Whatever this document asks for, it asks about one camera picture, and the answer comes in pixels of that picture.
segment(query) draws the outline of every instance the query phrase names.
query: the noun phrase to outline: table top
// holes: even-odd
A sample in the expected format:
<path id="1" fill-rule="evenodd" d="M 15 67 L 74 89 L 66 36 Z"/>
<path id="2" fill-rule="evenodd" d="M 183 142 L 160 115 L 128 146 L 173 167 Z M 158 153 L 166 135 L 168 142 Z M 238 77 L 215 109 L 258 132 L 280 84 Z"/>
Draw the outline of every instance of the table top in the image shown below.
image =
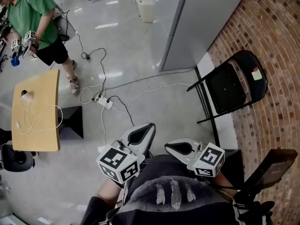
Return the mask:
<path id="1" fill-rule="evenodd" d="M 23 90 L 33 93 L 30 111 L 33 115 L 33 120 L 35 120 L 48 106 L 57 105 L 59 77 L 60 71 L 54 69 L 31 77 L 15 86 L 11 119 L 14 150 L 58 151 L 60 149 L 58 128 L 48 131 L 36 131 L 33 129 L 28 134 L 23 134 L 29 131 L 27 128 L 30 127 L 30 124 L 28 111 L 23 109 L 22 106 L 28 109 L 29 103 L 21 98 Z M 57 107 L 52 106 L 48 108 L 36 121 L 34 128 L 38 130 L 55 128 L 58 125 L 57 113 Z"/>

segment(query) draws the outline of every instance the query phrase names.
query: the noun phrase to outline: power strip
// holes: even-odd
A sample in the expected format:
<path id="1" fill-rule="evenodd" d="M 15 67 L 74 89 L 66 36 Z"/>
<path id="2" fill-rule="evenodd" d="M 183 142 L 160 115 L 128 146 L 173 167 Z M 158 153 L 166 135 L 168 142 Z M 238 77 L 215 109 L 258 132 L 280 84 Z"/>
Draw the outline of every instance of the power strip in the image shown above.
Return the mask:
<path id="1" fill-rule="evenodd" d="M 106 101 L 107 101 L 107 98 L 105 98 L 103 96 L 96 98 L 97 103 L 101 104 L 102 106 L 104 106 L 108 109 L 111 109 L 111 107 L 113 106 L 113 102 L 109 101 L 108 103 L 106 103 Z"/>

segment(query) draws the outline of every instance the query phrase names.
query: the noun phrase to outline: black sleeve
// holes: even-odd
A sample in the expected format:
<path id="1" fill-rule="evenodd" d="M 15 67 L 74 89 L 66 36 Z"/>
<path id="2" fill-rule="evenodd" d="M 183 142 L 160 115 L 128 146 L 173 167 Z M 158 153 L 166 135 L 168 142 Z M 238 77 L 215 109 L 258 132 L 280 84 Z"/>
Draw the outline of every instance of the black sleeve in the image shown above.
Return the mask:
<path id="1" fill-rule="evenodd" d="M 106 214 L 112 209 L 101 198 L 92 197 L 80 225 L 93 225 L 103 222 L 106 220 Z"/>

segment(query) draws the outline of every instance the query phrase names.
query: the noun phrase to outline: sneaker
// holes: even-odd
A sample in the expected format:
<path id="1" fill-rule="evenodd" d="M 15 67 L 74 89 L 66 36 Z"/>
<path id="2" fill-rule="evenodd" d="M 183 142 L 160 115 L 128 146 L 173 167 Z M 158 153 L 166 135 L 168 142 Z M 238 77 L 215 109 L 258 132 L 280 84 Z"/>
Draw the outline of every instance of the sneaker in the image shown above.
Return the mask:
<path id="1" fill-rule="evenodd" d="M 73 96 L 76 96 L 79 92 L 79 79 L 77 78 L 75 81 L 70 80 L 71 84 L 71 93 Z"/>
<path id="2" fill-rule="evenodd" d="M 75 62 L 75 61 L 73 60 L 73 70 L 75 70 L 76 67 L 77 67 L 77 62 Z M 71 79 L 71 77 L 69 76 L 69 74 L 67 74 L 67 79 L 68 79 L 68 80 Z"/>

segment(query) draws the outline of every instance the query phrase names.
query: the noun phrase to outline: green t-shirt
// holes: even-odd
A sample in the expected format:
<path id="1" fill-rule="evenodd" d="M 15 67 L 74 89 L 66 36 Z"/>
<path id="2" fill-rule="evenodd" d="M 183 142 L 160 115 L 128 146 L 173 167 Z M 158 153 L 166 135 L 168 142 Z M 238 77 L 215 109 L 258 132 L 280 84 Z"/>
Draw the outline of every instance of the green t-shirt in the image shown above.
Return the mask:
<path id="1" fill-rule="evenodd" d="M 7 16 L 10 24 L 24 39 L 28 31 L 37 31 L 42 16 L 55 8 L 53 0 L 17 0 L 13 6 L 7 8 Z M 51 20 L 39 42 L 39 49 L 52 44 L 58 37 L 57 29 Z"/>

